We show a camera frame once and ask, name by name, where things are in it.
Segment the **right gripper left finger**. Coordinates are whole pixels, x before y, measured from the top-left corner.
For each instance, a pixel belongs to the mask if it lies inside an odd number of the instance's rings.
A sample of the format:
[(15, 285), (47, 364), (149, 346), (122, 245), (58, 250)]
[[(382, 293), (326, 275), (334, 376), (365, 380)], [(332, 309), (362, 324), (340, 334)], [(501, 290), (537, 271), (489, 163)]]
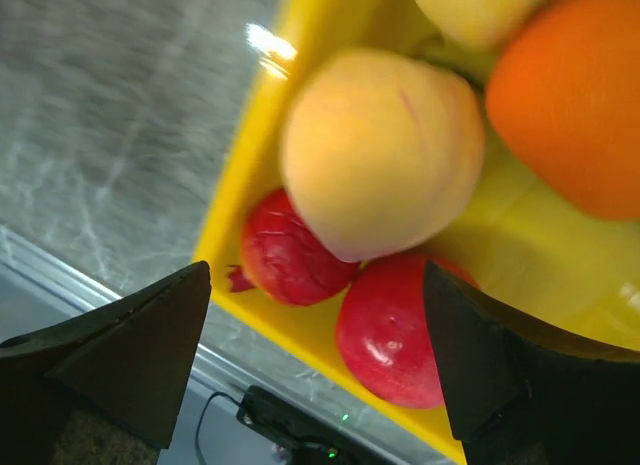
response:
[(211, 294), (206, 262), (1, 344), (4, 464), (155, 464)]

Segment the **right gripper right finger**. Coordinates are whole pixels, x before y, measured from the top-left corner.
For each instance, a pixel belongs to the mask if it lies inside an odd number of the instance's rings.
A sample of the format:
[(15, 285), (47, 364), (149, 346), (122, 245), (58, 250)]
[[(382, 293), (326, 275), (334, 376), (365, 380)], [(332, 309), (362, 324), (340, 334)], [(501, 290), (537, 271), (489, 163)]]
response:
[(434, 263), (423, 301), (468, 463), (638, 463), (638, 352), (546, 323)]

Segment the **fake red apple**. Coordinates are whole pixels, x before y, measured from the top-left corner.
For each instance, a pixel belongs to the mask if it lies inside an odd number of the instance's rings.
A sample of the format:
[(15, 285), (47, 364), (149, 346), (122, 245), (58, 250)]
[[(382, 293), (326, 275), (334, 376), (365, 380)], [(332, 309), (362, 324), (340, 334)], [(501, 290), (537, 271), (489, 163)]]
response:
[(428, 262), (475, 286), (467, 271), (437, 256), (404, 252), (369, 262), (343, 298), (335, 339), (357, 381), (396, 406), (444, 404), (423, 304)]

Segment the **fake red pomegranate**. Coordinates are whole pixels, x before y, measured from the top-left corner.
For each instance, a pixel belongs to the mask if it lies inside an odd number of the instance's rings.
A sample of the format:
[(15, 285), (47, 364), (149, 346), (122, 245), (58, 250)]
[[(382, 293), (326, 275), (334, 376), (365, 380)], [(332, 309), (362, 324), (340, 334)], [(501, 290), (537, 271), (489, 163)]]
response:
[(227, 274), (232, 293), (258, 288), (292, 307), (335, 296), (360, 268), (358, 262), (338, 259), (319, 242), (282, 188), (265, 196), (248, 215), (240, 256), (241, 263)]

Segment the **fake peach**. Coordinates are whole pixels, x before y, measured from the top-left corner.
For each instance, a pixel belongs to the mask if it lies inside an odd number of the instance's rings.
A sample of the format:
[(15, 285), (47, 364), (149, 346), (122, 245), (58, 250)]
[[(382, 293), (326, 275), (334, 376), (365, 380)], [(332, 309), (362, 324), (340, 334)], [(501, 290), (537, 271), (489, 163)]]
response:
[(467, 206), (484, 124), (452, 71), (374, 49), (332, 56), (283, 127), (280, 170), (300, 216), (347, 262), (414, 247)]

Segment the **fake orange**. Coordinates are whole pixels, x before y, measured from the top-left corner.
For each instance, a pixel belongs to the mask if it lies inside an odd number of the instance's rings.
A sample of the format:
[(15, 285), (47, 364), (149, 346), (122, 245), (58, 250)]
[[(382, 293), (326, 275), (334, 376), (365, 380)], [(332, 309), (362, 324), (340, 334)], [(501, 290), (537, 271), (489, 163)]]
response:
[(639, 0), (553, 0), (486, 88), (509, 150), (576, 208), (639, 217)]

